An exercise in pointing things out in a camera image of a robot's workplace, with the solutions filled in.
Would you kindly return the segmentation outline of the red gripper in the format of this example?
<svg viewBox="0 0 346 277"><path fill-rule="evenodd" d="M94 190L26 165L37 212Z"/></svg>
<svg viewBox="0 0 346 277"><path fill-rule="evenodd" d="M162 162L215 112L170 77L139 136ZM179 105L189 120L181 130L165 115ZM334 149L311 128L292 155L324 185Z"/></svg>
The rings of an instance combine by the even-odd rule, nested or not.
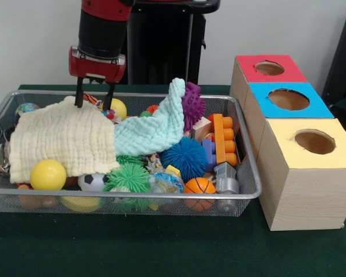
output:
<svg viewBox="0 0 346 277"><path fill-rule="evenodd" d="M126 56L123 54L110 60L89 57L81 53L77 46L69 50L69 73L77 77L75 106L81 108L84 101L83 80L95 78L108 83L109 89L103 103L103 111L111 108L115 84L119 83L126 69Z"/></svg>

